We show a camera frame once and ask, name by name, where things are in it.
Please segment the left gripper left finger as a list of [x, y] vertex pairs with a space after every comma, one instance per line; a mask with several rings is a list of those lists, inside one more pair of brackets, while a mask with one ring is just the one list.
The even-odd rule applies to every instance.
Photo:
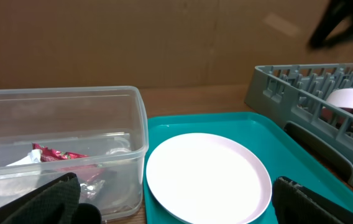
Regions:
[[69, 172], [0, 207], [0, 224], [102, 223], [97, 207], [80, 203], [77, 175]]

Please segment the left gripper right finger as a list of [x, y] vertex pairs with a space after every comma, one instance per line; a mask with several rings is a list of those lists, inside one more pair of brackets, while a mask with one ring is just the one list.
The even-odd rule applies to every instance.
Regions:
[[272, 186], [272, 205], [279, 224], [353, 224], [353, 213], [281, 176]]

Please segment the red snack wrapper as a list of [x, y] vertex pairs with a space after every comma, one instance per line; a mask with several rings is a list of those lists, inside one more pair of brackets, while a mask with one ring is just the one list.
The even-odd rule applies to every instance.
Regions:
[[[33, 149], [39, 149], [41, 151], [41, 162], [53, 162], [70, 159], [81, 159], [86, 158], [88, 155], [78, 154], [75, 152], [62, 152], [55, 149], [51, 149], [47, 146], [42, 146], [37, 143], [32, 144]], [[77, 166], [75, 168], [66, 167], [62, 168], [63, 171], [72, 171], [78, 175], [84, 182], [92, 183], [99, 179], [104, 173], [104, 169], [101, 169], [100, 165], [92, 164], [86, 166]]]

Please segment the white tissue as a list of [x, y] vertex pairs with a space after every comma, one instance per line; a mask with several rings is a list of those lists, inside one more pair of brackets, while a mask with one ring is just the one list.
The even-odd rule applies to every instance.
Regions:
[[40, 160], [41, 155], [42, 155], [42, 151], [40, 149], [33, 149], [24, 158], [18, 161], [15, 161], [11, 164], [8, 164], [8, 166], [19, 166], [19, 165], [41, 163], [41, 160]]

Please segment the white round plate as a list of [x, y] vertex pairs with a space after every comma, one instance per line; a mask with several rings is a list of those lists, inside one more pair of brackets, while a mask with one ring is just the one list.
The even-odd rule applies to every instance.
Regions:
[[185, 223], [250, 223], [272, 198], [260, 159], [215, 134], [181, 134], [160, 143], [147, 161], [146, 179], [157, 202]]

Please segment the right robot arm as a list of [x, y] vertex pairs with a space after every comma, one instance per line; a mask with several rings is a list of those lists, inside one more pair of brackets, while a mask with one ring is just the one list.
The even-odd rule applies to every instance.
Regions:
[[330, 0], [308, 47], [330, 49], [350, 41], [353, 41], [353, 0]]

